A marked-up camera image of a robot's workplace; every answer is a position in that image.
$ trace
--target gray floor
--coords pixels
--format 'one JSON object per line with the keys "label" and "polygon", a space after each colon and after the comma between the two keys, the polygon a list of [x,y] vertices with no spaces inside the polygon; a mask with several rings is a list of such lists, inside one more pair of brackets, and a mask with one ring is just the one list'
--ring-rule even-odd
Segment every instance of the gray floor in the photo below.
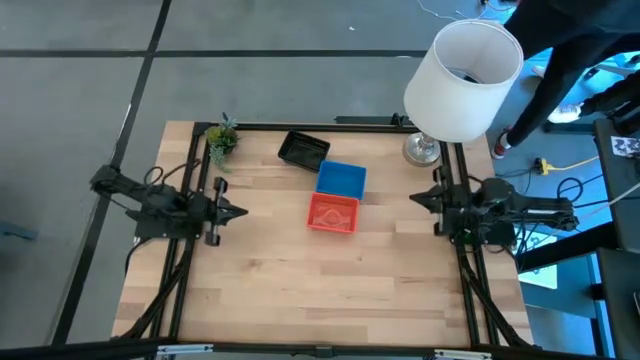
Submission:
{"label": "gray floor", "polygon": [[[469,17],[481,13],[470,0],[422,3],[442,16],[462,18],[456,10]],[[160,5],[159,0],[73,0],[64,6],[56,1],[0,0],[0,49],[145,49]],[[492,11],[485,15],[504,16]],[[422,50],[448,22],[414,0],[182,0],[172,5],[160,48]],[[0,59],[0,219],[40,233],[34,242],[0,239],[0,348],[48,341],[95,201],[88,191],[89,177],[109,159],[141,63]],[[514,86],[488,133],[490,139],[515,121],[531,97],[538,81],[530,76],[534,63]],[[169,120],[213,120],[226,111],[241,121],[330,122],[337,115],[402,112],[404,86],[417,64],[402,58],[157,59],[123,171],[140,178],[153,165]],[[614,80],[599,74],[578,84],[568,101],[579,101]],[[497,172],[527,168],[540,156],[563,166],[595,152],[588,137],[537,132],[495,166]],[[594,162],[535,177],[529,194],[555,196],[565,176],[587,179],[598,173]],[[526,186],[526,177],[512,180]],[[602,183],[592,189],[593,200],[604,198]],[[580,228],[610,216],[599,215]],[[109,337],[133,227],[121,209],[110,208],[70,341]],[[576,283],[580,275],[575,274],[586,269],[585,264],[560,269],[560,283]],[[536,289],[525,289],[528,292],[533,302],[548,297]],[[582,318],[558,318],[544,311],[529,312],[536,342],[549,349],[592,351],[562,340],[567,333],[560,322]],[[549,331],[557,333],[554,341]]]}

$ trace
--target sneaker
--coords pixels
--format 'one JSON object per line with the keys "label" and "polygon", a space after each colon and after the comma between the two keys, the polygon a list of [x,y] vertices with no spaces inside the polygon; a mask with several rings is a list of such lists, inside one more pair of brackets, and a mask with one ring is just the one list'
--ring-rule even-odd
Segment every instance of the sneaker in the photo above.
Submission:
{"label": "sneaker", "polygon": [[581,106],[582,104],[558,106],[547,119],[554,124],[565,124],[576,121],[580,118],[582,112]]}
{"label": "sneaker", "polygon": [[501,160],[504,158],[504,154],[511,148],[509,143],[507,143],[507,134],[510,129],[505,129],[498,139],[496,140],[496,144],[491,148],[491,157],[496,160]]}
{"label": "sneaker", "polygon": [[531,68],[531,71],[533,71],[534,74],[544,79],[544,72],[547,71],[547,68],[540,65],[534,65]]}

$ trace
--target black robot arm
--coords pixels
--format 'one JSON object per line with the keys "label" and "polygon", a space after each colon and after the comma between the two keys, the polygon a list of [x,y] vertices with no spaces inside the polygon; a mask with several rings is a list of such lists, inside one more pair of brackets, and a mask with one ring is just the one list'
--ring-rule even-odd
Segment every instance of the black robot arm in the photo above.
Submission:
{"label": "black robot arm", "polygon": [[486,244],[509,245],[515,240],[513,224],[544,224],[571,231],[578,226],[573,205],[567,198],[538,198],[518,194],[513,185],[499,178],[482,181],[471,197],[461,185],[446,188],[434,171],[438,185],[410,199],[440,214],[437,235],[453,235],[460,229],[481,234]]}
{"label": "black robot arm", "polygon": [[135,236],[140,238],[197,238],[204,224],[210,223],[205,242],[217,246],[218,226],[248,213],[224,198],[228,184],[221,177],[214,181],[214,199],[203,192],[180,193],[164,184],[164,179],[160,184],[141,184],[122,175],[120,169],[105,165],[90,183],[91,189],[102,196],[122,194],[141,204],[140,210],[126,211],[136,221]]}

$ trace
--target white sneaker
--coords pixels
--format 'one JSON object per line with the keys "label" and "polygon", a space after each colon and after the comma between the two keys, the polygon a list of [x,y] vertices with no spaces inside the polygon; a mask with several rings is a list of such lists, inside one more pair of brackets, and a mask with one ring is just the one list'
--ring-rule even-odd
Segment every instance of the white sneaker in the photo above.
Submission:
{"label": "white sneaker", "polygon": [[555,124],[565,124],[572,121],[576,121],[580,118],[582,109],[580,105],[560,105],[558,106],[547,119]]}
{"label": "white sneaker", "polygon": [[540,65],[533,65],[533,67],[531,68],[531,71],[533,71],[536,75],[544,79],[544,72],[547,71],[547,68]]}

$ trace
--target red plastic bin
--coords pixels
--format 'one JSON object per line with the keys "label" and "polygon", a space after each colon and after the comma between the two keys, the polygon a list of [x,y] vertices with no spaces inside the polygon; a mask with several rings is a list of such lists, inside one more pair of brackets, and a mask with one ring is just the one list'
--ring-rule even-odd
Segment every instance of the red plastic bin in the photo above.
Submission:
{"label": "red plastic bin", "polygon": [[354,233],[359,203],[355,198],[313,193],[307,226],[316,230]]}

